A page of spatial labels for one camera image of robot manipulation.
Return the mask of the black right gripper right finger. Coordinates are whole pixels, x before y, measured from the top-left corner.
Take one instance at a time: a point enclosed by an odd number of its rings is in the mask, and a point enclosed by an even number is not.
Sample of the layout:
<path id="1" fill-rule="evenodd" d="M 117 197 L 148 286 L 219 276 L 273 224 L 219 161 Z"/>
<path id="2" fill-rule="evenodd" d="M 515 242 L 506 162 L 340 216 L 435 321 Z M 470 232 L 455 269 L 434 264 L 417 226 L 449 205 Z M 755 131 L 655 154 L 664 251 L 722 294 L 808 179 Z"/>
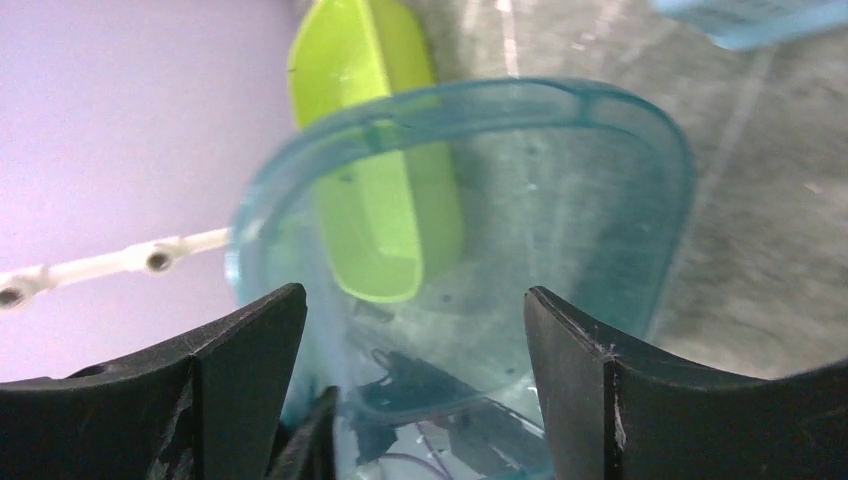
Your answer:
<path id="1" fill-rule="evenodd" d="M 776 380 L 711 368 L 543 287 L 528 350 L 558 479 L 843 479 L 847 364 Z"/>

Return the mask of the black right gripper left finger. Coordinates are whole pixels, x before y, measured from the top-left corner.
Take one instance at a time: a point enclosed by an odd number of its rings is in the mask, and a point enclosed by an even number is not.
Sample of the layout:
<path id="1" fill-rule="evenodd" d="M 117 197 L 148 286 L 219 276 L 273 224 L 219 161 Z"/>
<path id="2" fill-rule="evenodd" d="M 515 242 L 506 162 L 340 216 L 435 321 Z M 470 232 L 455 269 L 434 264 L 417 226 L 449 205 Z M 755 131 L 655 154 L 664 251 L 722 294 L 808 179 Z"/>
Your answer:
<path id="1" fill-rule="evenodd" d="M 63 379 L 1 387 L 5 479 L 261 479 L 307 315 L 288 284 Z"/>

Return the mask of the light blue perforated basket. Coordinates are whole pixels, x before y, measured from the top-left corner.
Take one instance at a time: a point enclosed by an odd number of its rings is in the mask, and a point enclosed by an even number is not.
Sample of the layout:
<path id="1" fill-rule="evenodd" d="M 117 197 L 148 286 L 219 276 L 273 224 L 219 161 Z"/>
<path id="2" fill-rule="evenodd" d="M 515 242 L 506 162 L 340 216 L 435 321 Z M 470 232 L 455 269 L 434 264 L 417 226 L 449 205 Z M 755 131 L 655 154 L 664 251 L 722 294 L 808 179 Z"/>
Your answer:
<path id="1" fill-rule="evenodd" d="M 841 0 L 656 0 L 653 9 L 707 36 L 716 46 L 747 51 L 847 25 Z"/>

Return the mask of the dark green basket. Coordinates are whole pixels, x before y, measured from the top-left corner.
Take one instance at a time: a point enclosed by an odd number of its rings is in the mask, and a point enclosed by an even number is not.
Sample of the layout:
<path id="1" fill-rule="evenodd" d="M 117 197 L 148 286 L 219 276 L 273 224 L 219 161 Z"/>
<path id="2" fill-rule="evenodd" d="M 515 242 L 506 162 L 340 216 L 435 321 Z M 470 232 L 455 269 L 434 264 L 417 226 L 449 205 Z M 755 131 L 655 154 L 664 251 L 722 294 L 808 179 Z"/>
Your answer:
<path id="1" fill-rule="evenodd" d="M 671 117 L 590 80 L 445 84 L 329 115 L 251 182 L 226 264 L 308 317 L 282 418 L 329 386 L 340 479 L 550 479 L 523 298 L 651 328 L 692 202 Z"/>

